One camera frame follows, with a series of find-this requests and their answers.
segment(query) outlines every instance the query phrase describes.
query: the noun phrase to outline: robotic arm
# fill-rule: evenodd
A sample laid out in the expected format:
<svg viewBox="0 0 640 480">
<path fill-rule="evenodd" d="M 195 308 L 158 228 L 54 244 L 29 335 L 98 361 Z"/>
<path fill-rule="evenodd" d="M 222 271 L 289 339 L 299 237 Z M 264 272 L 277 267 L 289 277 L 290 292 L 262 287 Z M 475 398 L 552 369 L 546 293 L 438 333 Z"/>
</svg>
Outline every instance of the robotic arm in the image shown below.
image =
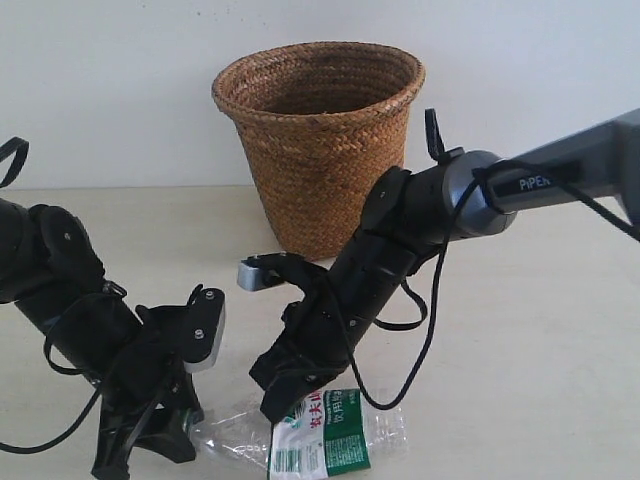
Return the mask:
<svg viewBox="0 0 640 480">
<path fill-rule="evenodd" d="M 305 293 L 287 306 L 282 333 L 250 371 L 264 390 L 261 411 L 270 421 L 345 371 L 397 288 L 449 241 L 497 235 L 520 210 L 582 197 L 617 198 L 631 223 L 617 226 L 640 240 L 640 109 L 509 160 L 481 150 L 445 151 L 432 110 L 426 126 L 437 165 L 415 174 L 388 170 L 329 270 L 288 253 L 241 262 L 238 284 L 245 290 L 289 282 Z"/>
<path fill-rule="evenodd" d="M 15 153 L 7 178 L 18 175 L 28 143 L 13 138 L 0 162 Z M 224 329 L 225 296 L 197 287 L 185 305 L 138 306 L 105 279 L 79 219 L 49 205 L 26 209 L 0 199 L 0 303 L 14 303 L 45 335 L 44 353 L 58 373 L 82 375 L 95 389 L 69 430 L 37 447 L 0 444 L 15 454 L 45 451 L 67 438 L 102 397 L 91 473 L 127 480 L 133 447 L 182 463 L 196 456 L 188 428 L 202 419 L 192 374 L 213 366 Z M 75 367 L 51 360 L 55 347 Z"/>
</svg>

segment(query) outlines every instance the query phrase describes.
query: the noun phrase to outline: green and white label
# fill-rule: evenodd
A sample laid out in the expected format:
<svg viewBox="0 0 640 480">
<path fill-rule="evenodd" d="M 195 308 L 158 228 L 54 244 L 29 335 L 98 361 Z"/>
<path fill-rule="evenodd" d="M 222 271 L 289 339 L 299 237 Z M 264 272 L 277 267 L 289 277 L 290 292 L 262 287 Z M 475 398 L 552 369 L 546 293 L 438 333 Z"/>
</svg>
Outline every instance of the green and white label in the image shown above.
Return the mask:
<svg viewBox="0 0 640 480">
<path fill-rule="evenodd" d="M 274 426 L 270 480 L 322 480 L 366 468 L 358 389 L 314 392 Z"/>
</svg>

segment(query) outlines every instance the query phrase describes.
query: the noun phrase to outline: plastic bottle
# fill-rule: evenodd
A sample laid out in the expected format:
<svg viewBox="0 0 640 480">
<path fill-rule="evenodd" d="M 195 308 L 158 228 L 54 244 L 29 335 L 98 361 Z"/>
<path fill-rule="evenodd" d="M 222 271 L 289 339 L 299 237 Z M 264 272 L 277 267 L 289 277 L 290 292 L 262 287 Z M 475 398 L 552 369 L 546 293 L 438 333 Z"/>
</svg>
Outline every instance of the plastic bottle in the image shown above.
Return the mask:
<svg viewBox="0 0 640 480">
<path fill-rule="evenodd" d="M 327 390 L 319 392 L 319 394 L 324 397 L 325 394 L 353 393 L 354 391 L 359 395 L 357 390 Z M 373 394 L 374 398 L 380 398 L 376 392 Z M 375 468 L 378 462 L 392 461 L 407 453 L 408 441 L 402 409 L 396 407 L 393 410 L 377 410 L 360 395 L 359 398 L 362 431 L 371 468 Z M 214 461 L 231 460 L 238 467 L 254 471 L 257 474 L 255 478 L 267 478 L 272 428 L 271 423 L 260 412 L 258 406 L 221 420 L 216 420 L 213 412 L 208 412 L 204 421 L 191 428 L 190 436 L 199 455 L 207 455 Z M 346 470 L 358 469 L 361 468 L 347 468 Z M 313 476 L 305 473 L 289 473 L 288 476 L 282 478 L 300 480 L 313 478 L 317 480 L 333 475 L 319 476 L 318 472 Z"/>
</svg>

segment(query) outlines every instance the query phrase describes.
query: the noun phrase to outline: table surface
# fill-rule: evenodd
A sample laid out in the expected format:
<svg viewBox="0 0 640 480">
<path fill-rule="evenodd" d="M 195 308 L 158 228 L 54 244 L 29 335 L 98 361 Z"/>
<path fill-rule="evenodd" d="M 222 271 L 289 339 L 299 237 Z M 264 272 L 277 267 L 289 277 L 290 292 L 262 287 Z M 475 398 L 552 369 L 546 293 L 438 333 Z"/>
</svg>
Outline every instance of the table surface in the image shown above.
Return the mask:
<svg viewBox="0 0 640 480">
<path fill-rule="evenodd" d="M 223 346 L 216 366 L 195 376 L 196 388 L 204 408 L 221 416 L 260 399 L 247 372 L 300 294 L 288 285 L 248 293 L 235 284 L 240 259 L 279 250 L 252 187 L 11 191 L 4 198 L 60 205 L 80 217 L 130 306 L 183 303 L 198 283 L 224 290 Z M 579 204 L 521 213 L 499 237 L 452 245 L 435 340 L 401 405 L 410 452 L 349 477 L 637 478 L 639 267 L 635 243 Z M 426 298 L 432 272 L 427 264 L 410 282 Z M 416 315 L 400 293 L 383 312 L 394 321 Z M 1 316 L 0 441 L 39 444 L 75 419 L 91 388 L 46 365 L 42 336 L 13 306 Z M 370 330 L 357 350 L 365 381 L 396 392 L 424 335 Z M 354 386 L 350 371 L 334 385 Z M 48 452 L 0 454 L 0 478 L 89 480 L 97 420 L 96 408 Z M 133 480 L 262 478 L 206 456 L 173 465 L 140 450 L 130 473 Z"/>
</svg>

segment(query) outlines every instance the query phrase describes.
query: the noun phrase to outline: woven basket rim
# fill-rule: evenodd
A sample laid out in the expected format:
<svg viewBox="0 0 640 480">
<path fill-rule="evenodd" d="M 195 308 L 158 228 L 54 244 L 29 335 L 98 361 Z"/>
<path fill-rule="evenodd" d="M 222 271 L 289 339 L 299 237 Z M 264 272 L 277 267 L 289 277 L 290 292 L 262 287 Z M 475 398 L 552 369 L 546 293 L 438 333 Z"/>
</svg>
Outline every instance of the woven basket rim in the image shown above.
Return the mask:
<svg viewBox="0 0 640 480">
<path fill-rule="evenodd" d="M 269 58 L 282 53 L 291 53 L 308 48 L 332 49 L 342 46 L 366 48 L 369 50 L 384 50 L 385 52 L 393 53 L 396 56 L 403 58 L 408 65 L 413 67 L 413 76 L 399 92 L 380 102 L 367 105 L 360 109 L 336 113 L 292 114 L 257 110 L 229 101 L 220 91 L 220 84 L 222 81 L 229 76 L 232 76 L 237 70 L 242 69 L 247 63 L 256 59 Z M 341 125 L 344 122 L 353 123 L 356 119 L 357 123 L 367 123 L 368 121 L 380 116 L 393 116 L 403 110 L 415 99 L 422 88 L 425 79 L 426 68 L 423 63 L 416 56 L 398 47 L 370 42 L 304 42 L 261 50 L 238 58 L 216 76 L 211 86 L 211 96 L 218 108 L 234 121 L 270 121 L 276 122 L 279 125 L 304 124 L 306 127 L 313 125 L 326 127 L 330 125 Z"/>
</svg>

